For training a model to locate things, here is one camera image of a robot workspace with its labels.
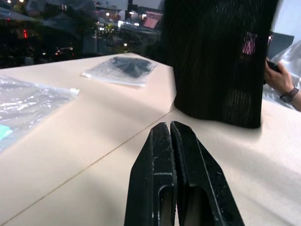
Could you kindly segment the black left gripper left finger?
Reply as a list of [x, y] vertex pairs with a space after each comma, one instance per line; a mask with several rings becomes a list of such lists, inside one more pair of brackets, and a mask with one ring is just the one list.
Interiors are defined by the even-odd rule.
[[174, 226], [176, 195], [172, 140], [161, 122], [150, 130], [132, 166], [124, 226]]

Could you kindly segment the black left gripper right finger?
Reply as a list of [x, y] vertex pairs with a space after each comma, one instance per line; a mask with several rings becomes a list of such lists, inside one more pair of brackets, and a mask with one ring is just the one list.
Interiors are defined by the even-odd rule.
[[193, 130], [170, 123], [179, 226], [245, 226], [225, 175]]

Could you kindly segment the person's bare hand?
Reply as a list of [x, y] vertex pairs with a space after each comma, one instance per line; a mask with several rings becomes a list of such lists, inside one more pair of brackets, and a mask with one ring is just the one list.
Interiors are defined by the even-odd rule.
[[266, 58], [264, 79], [266, 83], [281, 95], [288, 94], [294, 89], [290, 73], [282, 62], [277, 63], [279, 72], [272, 70], [268, 65], [269, 59]]

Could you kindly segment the clear bag with black item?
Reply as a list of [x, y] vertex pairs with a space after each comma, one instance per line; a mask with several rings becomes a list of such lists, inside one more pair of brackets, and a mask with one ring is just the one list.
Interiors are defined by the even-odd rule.
[[83, 77], [114, 84], [144, 87], [148, 75], [157, 66], [149, 60], [115, 56], [82, 73]]

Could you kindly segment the dark wristwatch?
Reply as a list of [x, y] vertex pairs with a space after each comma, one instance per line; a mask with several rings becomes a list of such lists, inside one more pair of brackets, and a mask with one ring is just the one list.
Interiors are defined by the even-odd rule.
[[299, 89], [294, 87], [290, 92], [280, 96], [280, 99], [285, 103], [291, 103], [293, 98], [297, 95]]

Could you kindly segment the small black handheld device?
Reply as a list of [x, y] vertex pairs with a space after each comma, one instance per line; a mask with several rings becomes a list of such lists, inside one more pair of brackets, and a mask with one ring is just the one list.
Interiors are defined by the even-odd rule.
[[281, 71], [279, 70], [277, 64], [271, 62], [271, 61], [267, 61], [267, 64], [269, 66], [269, 68], [275, 72], [281, 73]]

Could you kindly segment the clear plastic sheet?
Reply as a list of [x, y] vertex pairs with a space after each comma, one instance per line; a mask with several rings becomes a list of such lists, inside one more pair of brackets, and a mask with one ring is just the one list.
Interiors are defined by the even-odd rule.
[[299, 92], [291, 103], [285, 103], [280, 99], [281, 94], [266, 83], [263, 86], [263, 99], [301, 112], [301, 40], [292, 44], [269, 61], [275, 64], [279, 61], [283, 63], [291, 75], [294, 87], [298, 88]]

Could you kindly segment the large clear crinkled plastic bag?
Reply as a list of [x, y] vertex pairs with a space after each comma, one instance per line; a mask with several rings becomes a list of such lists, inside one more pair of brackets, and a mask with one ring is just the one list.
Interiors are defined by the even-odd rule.
[[78, 94], [76, 88], [61, 89], [0, 76], [0, 153]]

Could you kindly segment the black mesh drawstring pouch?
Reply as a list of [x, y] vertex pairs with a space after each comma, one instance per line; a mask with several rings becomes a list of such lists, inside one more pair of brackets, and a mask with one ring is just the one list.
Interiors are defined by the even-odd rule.
[[268, 37], [279, 0], [165, 0], [161, 45], [175, 107], [243, 128], [261, 125]]

